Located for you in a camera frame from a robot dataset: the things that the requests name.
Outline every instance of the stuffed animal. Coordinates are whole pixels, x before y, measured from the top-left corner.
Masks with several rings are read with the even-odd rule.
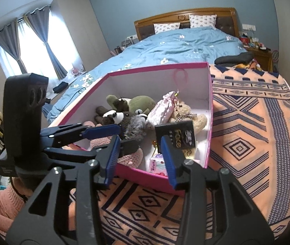
[[[148,97],[148,96],[137,96],[131,99],[129,102],[128,99],[118,99],[114,95],[109,95],[106,97],[106,101],[108,104],[113,108],[117,109],[117,105],[123,102],[123,111],[131,111],[136,114],[146,114],[148,115],[149,112],[155,107],[155,101]]]
[[[102,125],[117,124],[123,130],[127,128],[131,117],[135,116],[135,113],[131,113],[130,111],[117,112],[115,110],[108,110],[103,106],[97,107],[95,112],[98,114],[94,117],[96,123]]]
[[[125,129],[124,137],[126,139],[136,139],[141,141],[146,135],[145,129],[147,129],[147,116],[145,114],[135,115],[131,117],[130,122]]]
[[[119,112],[119,110],[122,109],[122,111],[128,111],[128,103],[130,99],[118,99],[115,95],[108,95],[106,97],[107,103],[111,106],[113,110],[116,110]]]
[[[147,116],[136,115],[130,111],[116,112],[103,106],[96,108],[95,122],[101,125],[117,124],[121,127],[121,139],[142,140],[145,132]]]
[[[207,118],[204,114],[193,114],[191,113],[191,108],[186,105],[183,101],[177,102],[171,118],[169,120],[170,123],[175,121],[182,121],[182,120],[192,120],[194,125],[194,132],[195,134],[199,133],[207,124]]]
[[[84,125],[89,126],[89,127],[95,127],[95,124],[91,121],[85,122]],[[95,146],[109,144],[110,140],[111,140],[111,136],[93,139],[90,141],[91,146],[88,149],[88,151],[92,150]],[[125,155],[121,158],[118,158],[118,163],[125,165],[127,167],[130,167],[130,168],[138,168],[138,166],[141,164],[142,159],[143,159],[143,151],[141,150],[141,148],[139,148],[133,154]]]
[[[129,111],[135,112],[136,114],[148,115],[150,111],[155,107],[155,101],[148,96],[134,97],[129,101]]]

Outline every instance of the gray curtain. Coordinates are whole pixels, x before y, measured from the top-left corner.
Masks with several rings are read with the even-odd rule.
[[[24,15],[26,24],[33,29],[36,35],[43,41],[45,47],[50,56],[54,70],[58,78],[64,79],[67,75],[67,71],[63,68],[61,63],[58,61],[54,53],[52,52],[48,44],[48,33],[49,33],[49,13],[50,7],[46,6],[41,10],[36,9],[33,13],[27,13]]]
[[[9,25],[5,25],[4,28],[0,30],[0,46],[17,61],[22,73],[27,73],[25,65],[20,58],[17,19],[12,21]]]

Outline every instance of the blue duvet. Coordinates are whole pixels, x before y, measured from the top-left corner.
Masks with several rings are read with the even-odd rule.
[[[112,71],[166,63],[208,62],[246,52],[241,41],[219,29],[201,27],[162,32],[148,37],[79,76],[48,114],[51,123],[92,82]]]

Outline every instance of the pink box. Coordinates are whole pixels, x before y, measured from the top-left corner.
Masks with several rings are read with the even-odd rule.
[[[50,127],[93,121],[96,107],[110,108],[106,103],[106,97],[110,94],[122,98],[147,95],[157,102],[166,93],[177,89],[180,91],[178,97],[192,108],[192,113],[203,113],[208,119],[206,127],[196,135],[195,154],[195,160],[207,168],[213,122],[213,94],[208,63],[178,63],[108,73],[74,100]],[[141,142],[144,160],[138,169],[118,164],[116,175],[157,191],[183,195],[172,189],[166,177],[146,172],[154,152],[153,140],[154,131],[149,132]],[[76,144],[82,148],[89,147],[86,139]]]

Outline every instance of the beige teddy bear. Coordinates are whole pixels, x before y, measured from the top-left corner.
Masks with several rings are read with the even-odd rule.
[[[173,123],[175,121],[182,120],[192,120],[194,125],[195,134],[199,133],[207,124],[207,118],[204,114],[194,114],[191,113],[191,108],[186,105],[183,101],[179,101],[171,115],[169,122]]]

